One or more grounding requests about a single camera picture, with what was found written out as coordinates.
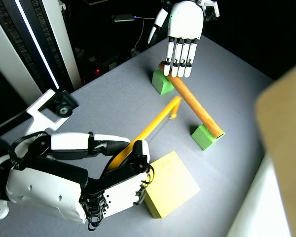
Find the robot finger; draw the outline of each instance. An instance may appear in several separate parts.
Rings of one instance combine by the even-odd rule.
[[[174,60],[173,60],[172,72],[171,72],[171,76],[174,77],[174,78],[178,74],[179,63],[180,63],[181,52],[182,52],[182,46],[183,46],[183,39],[182,38],[177,39],[176,49],[175,49],[175,52],[174,52]]]
[[[170,73],[170,63],[172,60],[172,54],[173,54],[173,48],[174,48],[174,39],[173,37],[169,37],[169,42],[168,42],[168,51],[167,51],[167,56],[166,56],[166,64],[164,65],[164,71],[163,74],[165,76],[169,75]]]
[[[197,47],[197,39],[193,39],[191,41],[191,45],[189,47],[187,61],[186,61],[186,68],[184,72],[184,76],[188,78],[191,75],[192,71],[192,64],[194,62],[194,57],[196,53],[196,47]]]
[[[190,41],[189,39],[186,39],[184,41],[183,47],[182,47],[182,55],[180,59],[180,66],[178,70],[178,77],[182,78],[184,76],[184,71],[185,71],[185,66],[186,66],[186,60],[187,60],[187,55],[188,55],[188,50],[190,46]]]

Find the yellow tool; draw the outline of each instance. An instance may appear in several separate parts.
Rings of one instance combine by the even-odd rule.
[[[107,167],[107,171],[119,167],[126,157],[132,152],[134,143],[137,140],[145,140],[170,112],[169,118],[175,119],[177,117],[177,111],[180,106],[181,99],[182,98],[180,96],[174,97],[171,102],[158,114],[158,116],[154,118],[148,127],[112,160]]]

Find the wooden stick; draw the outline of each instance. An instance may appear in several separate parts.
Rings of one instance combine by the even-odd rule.
[[[164,61],[159,64],[159,70],[163,72]],[[204,109],[204,107],[198,102],[190,89],[184,84],[184,82],[179,78],[173,78],[171,72],[166,78],[172,83],[178,93],[183,97],[191,109],[196,113],[199,119],[205,124],[210,133],[218,138],[223,135],[222,129],[216,124],[209,113]]]

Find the robotic arm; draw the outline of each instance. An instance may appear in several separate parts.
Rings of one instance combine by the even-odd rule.
[[[52,105],[63,101],[63,98],[46,99],[47,94],[51,98],[56,95],[48,91],[40,99],[53,101]],[[68,94],[66,98],[73,101]],[[35,104],[46,106],[40,99]],[[52,135],[37,132],[35,127],[42,129],[42,124],[35,125],[35,121],[43,116],[37,117],[41,110],[39,107],[33,113],[34,123],[30,127],[33,133],[18,139],[11,146],[0,141],[0,147],[6,153],[0,157],[0,219],[8,214],[7,202],[11,201],[59,219],[80,224],[88,221],[88,228],[92,231],[103,218],[143,200],[145,188],[151,182],[149,173],[152,170],[146,141],[137,141],[133,152],[120,167],[93,179],[88,177],[86,169],[58,160],[82,159],[98,154],[112,156],[113,159],[129,145],[130,140],[91,132]],[[56,127],[51,121],[46,124]]]
[[[153,41],[170,13],[164,75],[169,75],[173,57],[171,76],[188,78],[194,62],[197,41],[201,38],[204,16],[205,22],[216,20],[220,16],[217,2],[185,0],[173,4],[173,1],[165,0],[162,1],[162,5],[149,35],[148,43]]]

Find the white cable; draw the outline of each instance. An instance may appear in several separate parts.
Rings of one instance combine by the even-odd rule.
[[[140,33],[139,39],[138,39],[137,43],[135,44],[135,48],[136,48],[138,42],[140,41],[140,39],[141,39],[141,37],[142,37],[143,31],[144,31],[144,23],[145,23],[145,19],[143,19],[143,28],[142,28],[142,32]]]
[[[48,72],[49,72],[49,74],[50,74],[50,77],[52,78],[52,80],[53,80],[53,82],[54,82],[56,88],[59,89],[59,85],[58,85],[58,83],[57,83],[57,81],[56,81],[56,79],[55,79],[55,77],[54,77],[54,75],[53,75],[53,73],[52,73],[52,71],[51,71],[51,69],[50,69],[50,67],[49,67],[49,64],[48,64],[48,62],[47,62],[47,60],[46,60],[46,58],[45,58],[45,56],[44,56],[44,54],[43,54],[42,49],[40,48],[40,45],[39,45],[39,43],[38,43],[38,41],[37,41],[37,39],[36,39],[36,37],[35,37],[35,34],[34,34],[32,28],[31,28],[31,26],[30,26],[30,23],[29,23],[29,21],[28,21],[26,15],[25,15],[25,12],[24,12],[24,10],[23,10],[23,8],[22,8],[22,6],[21,6],[19,0],[15,0],[15,3],[16,3],[16,5],[17,5],[17,7],[18,7],[18,9],[19,9],[19,11],[20,11],[20,13],[21,13],[21,16],[22,16],[22,18],[23,18],[23,20],[24,20],[25,25],[27,26],[27,28],[28,28],[28,30],[29,30],[29,32],[30,32],[30,35],[31,35],[31,37],[32,37],[32,39],[33,39],[33,41],[34,41],[34,44],[35,44],[35,46],[36,46],[36,48],[37,48],[37,50],[38,50],[38,52],[39,52],[39,54],[40,54],[40,56],[41,56],[43,62],[44,62],[44,64],[45,64],[45,67],[47,68],[47,70],[48,70]]]
[[[139,18],[139,19],[146,19],[146,20],[154,20],[154,19],[156,19],[156,18],[135,17],[135,19],[137,19],[137,18]]]

